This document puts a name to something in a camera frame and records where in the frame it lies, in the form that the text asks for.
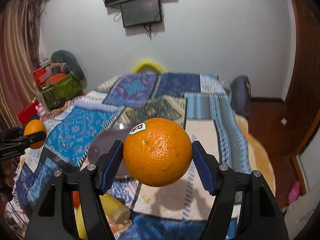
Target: red box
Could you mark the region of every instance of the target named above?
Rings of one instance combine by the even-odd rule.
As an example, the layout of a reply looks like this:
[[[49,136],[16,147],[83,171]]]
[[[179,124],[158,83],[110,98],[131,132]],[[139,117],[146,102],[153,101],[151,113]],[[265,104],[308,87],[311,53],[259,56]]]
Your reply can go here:
[[[22,109],[19,114],[17,114],[17,117],[22,125],[25,125],[34,115],[37,114],[36,106],[38,105],[39,102],[36,100],[34,103],[30,103],[28,106]]]
[[[37,70],[35,70],[33,72],[33,76],[35,77],[35,82],[36,84],[39,86],[39,87],[42,87],[44,84],[45,84],[45,81],[44,82],[41,82],[39,80],[39,78],[46,73],[46,70],[45,68],[38,68]]]
[[[61,74],[49,77],[46,81],[47,87],[59,82],[61,79],[65,78],[66,76],[67,76],[66,73],[61,73]]]

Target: striped curtain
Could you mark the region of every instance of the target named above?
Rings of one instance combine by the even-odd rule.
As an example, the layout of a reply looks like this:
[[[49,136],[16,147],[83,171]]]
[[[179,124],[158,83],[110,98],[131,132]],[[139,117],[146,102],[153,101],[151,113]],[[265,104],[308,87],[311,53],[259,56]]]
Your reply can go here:
[[[0,130],[20,126],[17,114],[42,95],[33,80],[39,67],[42,0],[11,0],[0,14]]]

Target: quilt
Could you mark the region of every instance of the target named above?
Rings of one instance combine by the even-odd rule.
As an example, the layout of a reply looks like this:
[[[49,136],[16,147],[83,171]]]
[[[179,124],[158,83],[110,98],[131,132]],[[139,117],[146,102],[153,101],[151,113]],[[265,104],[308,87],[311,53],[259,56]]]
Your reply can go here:
[[[249,151],[229,97],[208,74],[127,74],[107,80],[45,122],[48,137],[38,150],[21,158],[14,199],[6,206],[8,224],[22,237],[28,219],[52,174],[79,171],[88,164],[90,144],[101,132],[120,123],[162,117],[183,127],[191,141],[235,171],[251,173]],[[177,182],[148,187],[133,178],[116,179],[109,193],[131,209],[132,225],[116,239],[197,240],[214,196],[202,187],[192,162]],[[227,239],[235,235],[241,196],[237,195]]]

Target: blue patterned fabric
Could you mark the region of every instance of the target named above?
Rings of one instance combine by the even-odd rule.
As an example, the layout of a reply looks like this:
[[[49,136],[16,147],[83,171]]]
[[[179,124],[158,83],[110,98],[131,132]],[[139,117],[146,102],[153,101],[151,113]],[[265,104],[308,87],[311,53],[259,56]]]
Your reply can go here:
[[[103,103],[115,106],[144,107],[150,99],[157,75],[125,75],[110,91]]]
[[[80,167],[93,139],[118,117],[120,111],[89,111],[74,107],[72,112],[55,127],[45,147],[66,163]]]
[[[162,95],[182,97],[184,92],[201,92],[199,74],[164,73],[159,76],[152,97],[157,98]]]
[[[132,225],[119,235],[119,240],[198,240],[206,221],[167,220],[132,212]],[[232,219],[226,239],[236,233],[236,219]]]
[[[108,193],[115,198],[123,199],[125,205],[130,207],[135,195],[135,191],[131,191],[130,188],[136,189],[138,184],[139,182],[134,178],[116,179]]]
[[[187,118],[214,120],[220,139],[222,163],[234,171],[251,173],[247,141],[242,135],[227,95],[185,93]]]
[[[174,100],[166,95],[175,98],[184,96],[188,99],[188,106],[185,107],[185,99]],[[34,208],[54,171],[78,171],[92,141],[117,118],[117,122],[133,122],[143,116],[165,114],[165,118],[173,121],[181,119],[180,122],[185,123],[185,109],[187,118],[214,120],[221,161],[235,171],[250,173],[246,141],[236,125],[228,97],[215,76],[200,77],[199,74],[188,73],[165,73],[159,76],[129,74],[105,82],[45,123],[47,141],[43,149],[32,150],[23,164],[14,188],[15,203],[25,213],[27,207]],[[193,190],[194,174],[195,169],[191,167],[182,200],[186,203],[181,220],[133,212],[139,206],[136,201],[141,184],[135,179],[116,179],[108,193],[123,199],[132,210],[132,225],[117,234],[116,239],[198,240],[205,221],[189,216],[187,203],[196,194]],[[232,219],[227,239],[234,237],[235,230],[236,219]]]
[[[23,165],[16,182],[17,197],[23,210],[27,205],[36,205],[42,190],[57,169],[57,165],[48,158],[44,163],[39,162],[34,173],[28,165]]]

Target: fruit sticker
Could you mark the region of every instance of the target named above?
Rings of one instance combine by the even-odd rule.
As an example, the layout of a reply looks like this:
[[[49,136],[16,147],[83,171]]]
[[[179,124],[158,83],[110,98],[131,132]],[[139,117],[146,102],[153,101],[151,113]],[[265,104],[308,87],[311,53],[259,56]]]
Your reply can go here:
[[[146,125],[145,122],[143,122],[143,123],[141,123],[141,124],[138,124],[135,128],[133,128],[133,129],[131,130],[131,132],[129,132],[129,135],[133,135],[133,134],[135,134],[135,133],[137,133],[137,132],[140,132],[140,131],[143,131],[143,130],[145,130],[145,129],[147,129],[147,125]]]

